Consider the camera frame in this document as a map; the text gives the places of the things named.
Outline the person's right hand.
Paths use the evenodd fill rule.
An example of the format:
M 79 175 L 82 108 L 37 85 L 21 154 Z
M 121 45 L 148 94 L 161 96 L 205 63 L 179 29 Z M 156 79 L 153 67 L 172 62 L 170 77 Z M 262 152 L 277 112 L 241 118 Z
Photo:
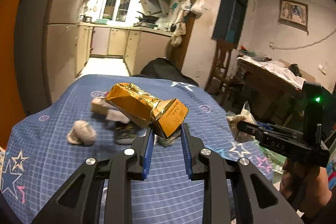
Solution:
M 309 168 L 291 159 L 286 159 L 282 169 L 280 193 L 288 199 L 294 191 L 294 179 L 299 178 L 306 188 L 298 209 L 307 217 L 317 215 L 332 197 L 326 169 L 320 166 Z

